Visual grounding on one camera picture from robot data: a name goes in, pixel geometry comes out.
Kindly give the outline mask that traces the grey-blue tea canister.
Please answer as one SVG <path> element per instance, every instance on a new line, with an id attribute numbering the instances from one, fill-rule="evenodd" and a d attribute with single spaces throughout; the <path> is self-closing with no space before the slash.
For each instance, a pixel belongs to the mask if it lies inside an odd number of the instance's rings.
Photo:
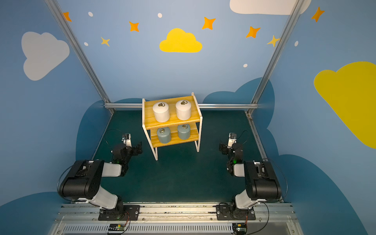
<path id="1" fill-rule="evenodd" d="M 187 140 L 191 136 L 191 126 L 189 124 L 178 125 L 177 131 L 178 131 L 178 137 L 181 140 Z"/>
<path id="2" fill-rule="evenodd" d="M 167 144 L 171 141 L 171 131 L 169 127 L 162 127 L 157 130 L 157 136 L 159 142 L 162 144 Z"/>

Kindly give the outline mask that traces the white tea canister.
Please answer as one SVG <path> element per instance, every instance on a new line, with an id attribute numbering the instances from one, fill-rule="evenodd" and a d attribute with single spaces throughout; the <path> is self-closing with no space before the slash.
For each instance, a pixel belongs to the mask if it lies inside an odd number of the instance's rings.
<path id="1" fill-rule="evenodd" d="M 180 100 L 176 103 L 176 115 L 180 120 L 188 120 L 192 113 L 192 104 L 188 100 Z"/>
<path id="2" fill-rule="evenodd" d="M 152 107 L 157 122 L 167 122 L 170 118 L 169 105 L 166 102 L 155 103 Z"/>

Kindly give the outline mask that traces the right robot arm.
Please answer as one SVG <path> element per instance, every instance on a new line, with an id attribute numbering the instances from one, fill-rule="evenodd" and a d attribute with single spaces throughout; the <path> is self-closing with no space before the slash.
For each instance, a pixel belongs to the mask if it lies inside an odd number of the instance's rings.
<path id="1" fill-rule="evenodd" d="M 219 151 L 228 156 L 227 171 L 245 180 L 245 189 L 231 202 L 232 212 L 245 212 L 257 203 L 281 198 L 281 186 L 269 161 L 244 161 L 243 147 L 238 143 L 220 144 Z"/>

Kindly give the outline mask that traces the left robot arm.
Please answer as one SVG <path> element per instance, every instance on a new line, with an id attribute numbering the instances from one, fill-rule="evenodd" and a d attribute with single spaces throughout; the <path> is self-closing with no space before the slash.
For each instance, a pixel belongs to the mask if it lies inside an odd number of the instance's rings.
<path id="1" fill-rule="evenodd" d="M 123 177 L 133 156 L 142 154 L 142 143 L 135 147 L 120 144 L 113 151 L 112 161 L 77 160 L 62 182 L 57 184 L 58 194 L 72 201 L 87 201 L 103 211 L 121 213 L 124 211 L 120 196 L 110 193 L 101 186 L 103 177 Z"/>

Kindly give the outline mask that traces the wooden two-tier shelf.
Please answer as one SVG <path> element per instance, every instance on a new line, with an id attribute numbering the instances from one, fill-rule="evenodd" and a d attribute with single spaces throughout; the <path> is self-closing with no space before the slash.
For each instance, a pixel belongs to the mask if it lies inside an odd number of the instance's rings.
<path id="1" fill-rule="evenodd" d="M 176 104 L 181 103 L 184 100 L 191 104 L 191 116 L 186 120 L 181 120 L 177 115 Z M 155 119 L 153 106 L 160 103 L 168 105 L 169 120 L 166 122 L 159 122 Z M 194 142 L 196 151 L 199 152 L 202 122 L 203 116 L 194 93 L 187 97 L 162 100 L 146 101 L 145 99 L 142 99 L 142 128 L 155 160 L 158 160 L 158 148 L 165 146 Z M 186 140 L 183 140 L 178 136 L 178 126 L 183 124 L 190 127 L 190 136 Z M 171 140 L 168 143 L 163 143 L 158 138 L 158 130 L 166 129 L 167 127 L 170 130 Z"/>

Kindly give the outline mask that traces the left controller board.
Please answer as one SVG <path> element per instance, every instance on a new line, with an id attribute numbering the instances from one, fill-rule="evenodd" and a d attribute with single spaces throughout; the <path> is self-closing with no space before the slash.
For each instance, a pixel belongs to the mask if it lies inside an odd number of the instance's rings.
<path id="1" fill-rule="evenodd" d="M 112 223 L 108 227 L 108 235 L 122 235 L 126 230 L 127 225 L 125 223 Z"/>

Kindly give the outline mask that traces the controller board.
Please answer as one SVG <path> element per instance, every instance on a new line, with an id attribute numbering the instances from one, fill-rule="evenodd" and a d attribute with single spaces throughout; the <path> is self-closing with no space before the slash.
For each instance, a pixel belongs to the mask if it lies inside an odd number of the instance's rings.
<path id="1" fill-rule="evenodd" d="M 245 223 L 233 223 L 232 229 L 233 229 L 233 235 L 247 234 L 247 225 Z"/>
<path id="2" fill-rule="evenodd" d="M 126 230 L 127 225 L 125 223 L 112 223 L 108 227 L 108 235 L 122 235 Z"/>

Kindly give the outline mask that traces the right controller board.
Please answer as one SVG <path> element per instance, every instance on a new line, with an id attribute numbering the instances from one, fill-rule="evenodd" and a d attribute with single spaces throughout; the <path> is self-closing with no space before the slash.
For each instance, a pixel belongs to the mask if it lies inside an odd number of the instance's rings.
<path id="1" fill-rule="evenodd" d="M 245 223 L 233 223 L 232 229 L 233 229 L 233 235 L 247 234 L 247 225 Z"/>

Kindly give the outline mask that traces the rear aluminium frame bar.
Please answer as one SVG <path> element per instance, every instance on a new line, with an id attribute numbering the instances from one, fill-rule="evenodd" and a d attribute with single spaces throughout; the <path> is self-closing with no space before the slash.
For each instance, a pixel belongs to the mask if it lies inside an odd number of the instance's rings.
<path id="1" fill-rule="evenodd" d="M 141 103 L 105 103 L 104 107 L 107 109 L 119 109 L 119 108 L 124 108 L 124 109 L 142 109 L 142 104 Z M 200 109 L 257 109 L 258 105 L 257 104 L 209 104 L 209 103 L 200 103 L 199 105 Z"/>

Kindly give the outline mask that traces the right aluminium frame post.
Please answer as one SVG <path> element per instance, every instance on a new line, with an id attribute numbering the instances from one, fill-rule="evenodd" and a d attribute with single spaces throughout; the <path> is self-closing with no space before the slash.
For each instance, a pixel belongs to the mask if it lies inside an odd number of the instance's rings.
<path id="1" fill-rule="evenodd" d="M 251 104 L 253 106 L 256 106 L 256 108 L 249 108 L 247 110 L 247 114 L 248 116 L 251 116 L 252 113 L 253 113 L 253 110 L 257 109 L 258 107 L 258 102 L 259 102 L 259 99 L 261 98 L 261 95 L 278 63 L 278 60 L 283 52 L 283 49 L 285 47 L 285 45 L 287 44 L 288 40 L 289 40 L 289 37 L 290 35 L 292 34 L 293 32 L 293 29 L 299 19 L 299 16 L 301 14 L 301 9 L 304 5 L 304 0 L 298 0 L 296 1 L 296 3 L 294 4 L 293 8 L 292 8 L 292 12 L 287 20 L 287 23 L 282 31 L 282 34 L 280 36 L 280 40 L 278 41 L 278 44 L 277 46 L 275 47 L 274 51 L 273 51 L 273 54 L 272 54 L 272 57 L 268 63 L 268 66 L 266 68 L 266 71 L 255 91 L 255 94 L 253 96 L 253 99 L 251 101 Z"/>

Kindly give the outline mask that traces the aluminium frame post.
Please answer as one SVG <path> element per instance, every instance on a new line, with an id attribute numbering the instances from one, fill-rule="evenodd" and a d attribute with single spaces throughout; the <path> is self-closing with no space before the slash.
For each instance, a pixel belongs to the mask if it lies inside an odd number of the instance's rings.
<path id="1" fill-rule="evenodd" d="M 253 96 L 253 99 L 251 101 L 251 104 L 253 106 L 256 106 L 256 108 L 249 108 L 247 110 L 247 114 L 248 116 L 251 116 L 252 113 L 253 113 L 253 110 L 257 109 L 258 107 L 258 102 L 259 102 L 259 99 L 261 98 L 261 95 L 278 63 L 278 60 L 283 52 L 283 49 L 285 47 L 285 45 L 287 44 L 288 40 L 289 40 L 289 37 L 290 35 L 292 34 L 293 32 L 293 29 L 299 19 L 299 16 L 301 14 L 301 9 L 304 5 L 304 0 L 298 0 L 296 1 L 296 3 L 294 4 L 293 8 L 292 8 L 292 12 L 287 20 L 287 23 L 282 31 L 282 34 L 280 36 L 280 40 L 278 41 L 278 44 L 277 46 L 275 47 L 274 51 L 273 51 L 273 54 L 272 54 L 272 57 L 268 63 L 268 66 L 266 68 L 266 71 L 255 91 L 255 94 Z"/>
<path id="2" fill-rule="evenodd" d="M 92 65 L 90 64 L 87 56 L 85 55 L 78 39 L 76 38 L 75 34 L 73 33 L 71 27 L 69 26 L 69 22 L 66 20 L 63 11 L 61 10 L 57 1 L 46 0 L 46 5 L 48 6 L 49 10 L 51 11 L 52 15 L 58 22 L 60 28 L 62 29 L 64 35 L 66 36 L 67 40 L 69 41 L 72 49 L 74 50 L 75 54 L 77 55 L 79 61 L 81 62 L 84 70 L 86 71 L 87 75 L 89 76 L 91 82 L 93 83 L 94 87 L 96 88 L 97 92 L 99 93 L 100 97 L 104 101 L 104 103 L 110 103 L 110 99 L 107 93 L 104 90 L 103 85 L 101 84 L 97 74 L 95 73 Z"/>

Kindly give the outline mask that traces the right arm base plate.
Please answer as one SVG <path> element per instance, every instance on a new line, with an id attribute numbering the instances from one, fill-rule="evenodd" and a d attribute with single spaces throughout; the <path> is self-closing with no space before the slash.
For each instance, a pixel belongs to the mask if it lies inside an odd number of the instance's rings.
<path id="1" fill-rule="evenodd" d="M 239 209 L 236 206 L 220 203 L 215 206 L 217 220 L 256 220 L 251 209 Z"/>

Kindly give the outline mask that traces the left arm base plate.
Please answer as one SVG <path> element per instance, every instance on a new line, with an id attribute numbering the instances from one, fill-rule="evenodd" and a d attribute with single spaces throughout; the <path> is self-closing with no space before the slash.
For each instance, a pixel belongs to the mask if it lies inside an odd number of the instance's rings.
<path id="1" fill-rule="evenodd" d="M 112 210 L 100 209 L 99 221 L 137 221 L 140 214 L 140 205 L 123 205 Z"/>

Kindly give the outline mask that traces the left aluminium frame post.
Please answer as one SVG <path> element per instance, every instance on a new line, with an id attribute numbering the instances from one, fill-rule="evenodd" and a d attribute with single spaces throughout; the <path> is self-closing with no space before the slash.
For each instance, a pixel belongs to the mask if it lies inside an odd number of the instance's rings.
<path id="1" fill-rule="evenodd" d="M 92 65 L 90 64 L 87 56 L 85 55 L 78 39 L 76 38 L 75 34 L 73 33 L 71 27 L 69 26 L 69 22 L 66 20 L 63 11 L 61 10 L 57 1 L 46 0 L 46 5 L 48 6 L 49 10 L 51 11 L 52 15 L 58 22 L 60 28 L 62 29 L 64 35 L 66 36 L 67 40 L 69 41 L 72 49 L 74 50 L 75 54 L 77 55 L 79 61 L 81 62 L 84 70 L 86 71 L 87 75 L 89 76 L 91 82 L 93 83 L 94 87 L 96 88 L 97 92 L 99 93 L 100 97 L 104 101 L 104 103 L 110 103 L 110 99 L 107 93 L 104 90 L 103 85 L 101 84 L 97 74 L 95 73 Z"/>

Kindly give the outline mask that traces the aluminium mounting rail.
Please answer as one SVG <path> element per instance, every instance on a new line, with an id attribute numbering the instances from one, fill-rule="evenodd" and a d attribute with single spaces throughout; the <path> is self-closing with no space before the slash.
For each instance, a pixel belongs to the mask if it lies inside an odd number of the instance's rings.
<path id="1" fill-rule="evenodd" d="M 99 208 L 89 204 L 63 204 L 50 229 L 51 235 L 107 235 L 112 223 L 125 223 L 122 235 L 232 235 L 233 223 L 245 223 L 251 235 L 301 235 L 303 230 L 289 203 L 256 204 L 256 220 L 217 220 L 209 203 L 141 203 L 137 221 L 99 221 Z"/>

